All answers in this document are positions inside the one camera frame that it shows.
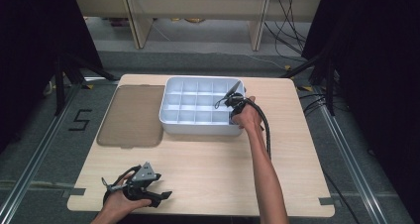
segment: wooden table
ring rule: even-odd
[[[126,74],[126,84],[162,85],[168,75]],[[286,78],[239,77],[264,112],[271,132],[272,163],[280,180],[289,216],[331,217],[334,205],[306,124],[294,84]],[[159,181],[149,191],[173,191],[158,208],[139,213],[259,216],[251,151],[247,134],[238,137],[170,135],[163,133],[154,148],[121,149],[93,141],[67,207],[73,211],[99,211],[105,186],[135,165],[150,162]]]

